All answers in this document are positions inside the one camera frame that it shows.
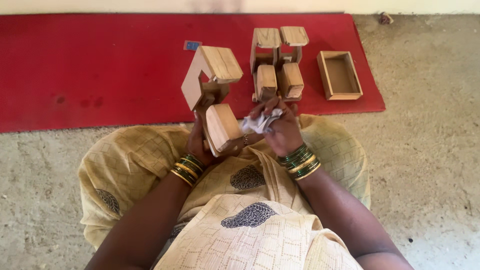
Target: patterned fabric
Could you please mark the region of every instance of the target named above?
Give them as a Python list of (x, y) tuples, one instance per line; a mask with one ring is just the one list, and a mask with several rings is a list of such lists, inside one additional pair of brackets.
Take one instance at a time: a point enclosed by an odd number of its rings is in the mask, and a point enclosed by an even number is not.
[(255, 166), (248, 165), (232, 175), (230, 184), (237, 189), (249, 189), (265, 184), (265, 178)]
[(170, 234), (170, 243), (173, 243), (173, 240), (175, 240), (175, 238), (177, 238), (177, 236), (179, 235), (179, 233), (181, 232), (181, 230), (183, 230), (183, 228), (185, 228), (185, 224), (181, 224), (181, 225), (178, 225), (178, 226), (175, 226), (172, 230), (172, 233)]
[(245, 207), (235, 216), (222, 220), (221, 224), (225, 228), (237, 228), (241, 226), (256, 227), (273, 215), (278, 214), (267, 204), (258, 202)]
[[(369, 208), (367, 162), (358, 141), (323, 117), (301, 115), (299, 123), (322, 167)], [(188, 134), (180, 126), (133, 126), (95, 143), (78, 172), (87, 241), (98, 248), (155, 188), (184, 154)], [(359, 269), (343, 242), (322, 228), (265, 140), (208, 168), (185, 201), (180, 224), (185, 227), (167, 241), (157, 269)]]
[(100, 198), (102, 198), (103, 202), (110, 208), (113, 212), (120, 214), (120, 209), (119, 209), (119, 203), (117, 199), (110, 194), (110, 192), (101, 190), (101, 189), (95, 189)]

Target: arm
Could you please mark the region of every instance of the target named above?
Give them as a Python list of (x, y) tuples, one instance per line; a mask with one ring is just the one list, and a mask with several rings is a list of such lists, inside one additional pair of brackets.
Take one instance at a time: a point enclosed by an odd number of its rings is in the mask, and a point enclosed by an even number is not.
[[(273, 108), (282, 109), (283, 115), (271, 123), (273, 132), (264, 136), (273, 151), (285, 157), (303, 144), (295, 119), (297, 107), (291, 110), (275, 97), (253, 109), (251, 116), (270, 114)], [(321, 167), (297, 183), (324, 228), (342, 238), (364, 269), (412, 269), (370, 211)]]
[(322, 225), (342, 238), (364, 269), (412, 269), (372, 213), (323, 168), (297, 183)]
[[(205, 165), (213, 160), (209, 151), (203, 151), (200, 117), (196, 117), (187, 152)], [(123, 215), (86, 269), (150, 269), (170, 237), (190, 189), (190, 185), (183, 179), (170, 172), (155, 189)]]

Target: small card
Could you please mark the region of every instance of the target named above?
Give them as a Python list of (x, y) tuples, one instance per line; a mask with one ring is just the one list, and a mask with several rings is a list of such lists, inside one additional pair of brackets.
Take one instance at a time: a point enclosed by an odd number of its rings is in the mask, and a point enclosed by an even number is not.
[(185, 40), (185, 44), (183, 44), (183, 49), (184, 50), (197, 50), (198, 46), (201, 46), (201, 45), (202, 45), (201, 41)]

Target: floor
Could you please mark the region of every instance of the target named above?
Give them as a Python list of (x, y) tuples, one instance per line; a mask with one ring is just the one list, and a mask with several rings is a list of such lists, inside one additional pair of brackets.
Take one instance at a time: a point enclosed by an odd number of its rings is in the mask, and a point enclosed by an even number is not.
[[(480, 266), (480, 15), (355, 15), (386, 103), (328, 116), (363, 144), (372, 212), (416, 269)], [(0, 135), (0, 267), (83, 269), (76, 170), (114, 127)]]

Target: bracelet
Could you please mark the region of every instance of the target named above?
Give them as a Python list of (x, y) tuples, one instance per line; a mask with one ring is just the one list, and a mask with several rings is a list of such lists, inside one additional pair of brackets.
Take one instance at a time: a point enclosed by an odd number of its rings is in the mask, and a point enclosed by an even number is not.
[(248, 146), (249, 143), (248, 143), (248, 135), (246, 133), (243, 134), (243, 144), (245, 146)]
[(320, 168), (320, 161), (317, 157), (308, 149), (307, 145), (303, 143), (297, 150), (293, 151), (286, 157), (278, 157), (280, 164), (285, 166), (288, 173), (295, 180), (301, 180), (318, 168)]
[(185, 154), (173, 165), (170, 171), (193, 186), (205, 171), (205, 165), (193, 155)]

